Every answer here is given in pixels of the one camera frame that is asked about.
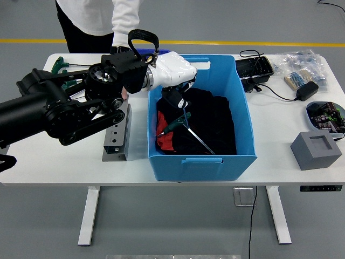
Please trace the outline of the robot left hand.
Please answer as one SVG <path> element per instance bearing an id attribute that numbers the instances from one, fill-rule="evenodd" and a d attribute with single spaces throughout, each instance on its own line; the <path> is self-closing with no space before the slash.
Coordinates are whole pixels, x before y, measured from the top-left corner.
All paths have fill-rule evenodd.
<path id="1" fill-rule="evenodd" d="M 162 86 L 162 97 L 175 108 L 186 108 L 190 103 L 182 93 L 192 87 L 197 69 L 176 52 L 168 52 L 155 57 L 148 65 L 143 90 L 152 91 Z"/>

